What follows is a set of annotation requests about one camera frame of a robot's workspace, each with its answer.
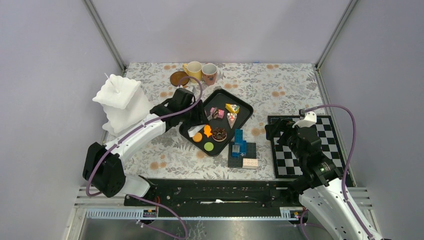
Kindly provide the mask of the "silver tongs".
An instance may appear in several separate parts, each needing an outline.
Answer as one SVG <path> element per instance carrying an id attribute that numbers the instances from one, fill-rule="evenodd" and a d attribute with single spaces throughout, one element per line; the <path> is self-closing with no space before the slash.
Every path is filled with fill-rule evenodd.
<path id="1" fill-rule="evenodd" d="M 206 117 L 206 119 L 207 119 L 206 124 L 201 124 L 201 125 L 190 127 L 187 131 L 188 136 L 190 138 L 194 137 L 196 135 L 196 133 L 198 133 L 200 130 L 202 130 L 210 122 L 210 120 L 217 118 L 218 114 L 219 114 L 219 110 L 216 107 L 212 107 L 210 109 L 209 116 Z"/>

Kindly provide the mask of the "pink square cake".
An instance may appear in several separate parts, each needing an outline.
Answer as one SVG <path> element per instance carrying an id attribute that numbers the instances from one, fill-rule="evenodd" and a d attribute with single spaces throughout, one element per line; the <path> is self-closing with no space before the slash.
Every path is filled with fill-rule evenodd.
<path id="1" fill-rule="evenodd" d="M 210 118 L 211 119 L 222 119 L 224 117 L 225 111 L 216 107 L 210 109 Z"/>

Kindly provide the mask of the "chocolate sprinkle donut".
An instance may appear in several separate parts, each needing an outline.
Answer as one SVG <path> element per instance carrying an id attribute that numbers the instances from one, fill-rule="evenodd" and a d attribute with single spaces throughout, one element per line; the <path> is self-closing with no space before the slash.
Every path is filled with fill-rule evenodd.
<path id="1" fill-rule="evenodd" d="M 227 131 L 224 128 L 216 127 L 211 130 L 211 136 L 216 142 L 222 142 L 227 138 Z"/>

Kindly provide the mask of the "white strawberry cake slice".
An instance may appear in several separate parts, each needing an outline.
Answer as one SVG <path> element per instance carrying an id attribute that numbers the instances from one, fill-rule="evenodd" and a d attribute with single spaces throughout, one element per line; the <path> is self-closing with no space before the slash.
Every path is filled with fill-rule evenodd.
<path id="1" fill-rule="evenodd" d="M 233 112 L 229 112 L 227 114 L 227 120 L 228 120 L 228 124 L 229 127 L 232 129 L 235 125 L 236 119 L 237 119 L 237 113 L 233 113 Z"/>

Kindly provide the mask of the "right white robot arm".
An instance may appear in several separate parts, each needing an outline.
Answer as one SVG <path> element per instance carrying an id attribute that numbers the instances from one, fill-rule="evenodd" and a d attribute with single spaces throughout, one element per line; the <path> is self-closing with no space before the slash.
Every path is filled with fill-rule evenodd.
<path id="1" fill-rule="evenodd" d="M 266 138 L 288 147 L 302 175 L 289 184 L 287 201 L 304 206 L 335 240 L 381 240 L 343 183 L 343 175 L 322 150 L 322 140 L 310 124 L 279 119 L 265 127 Z"/>

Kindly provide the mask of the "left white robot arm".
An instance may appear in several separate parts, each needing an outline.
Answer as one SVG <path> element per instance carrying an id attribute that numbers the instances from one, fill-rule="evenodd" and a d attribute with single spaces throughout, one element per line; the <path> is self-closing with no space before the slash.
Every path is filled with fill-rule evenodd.
<path id="1" fill-rule="evenodd" d="M 116 139 L 88 147 L 82 176 L 88 186 L 107 198 L 117 194 L 135 195 L 144 206 L 152 204 L 155 192 L 144 177 L 124 172 L 124 165 L 142 147 L 173 127 L 189 128 L 207 123 L 203 101 L 185 89 L 178 88 L 171 98 L 154 106 L 145 119 Z"/>

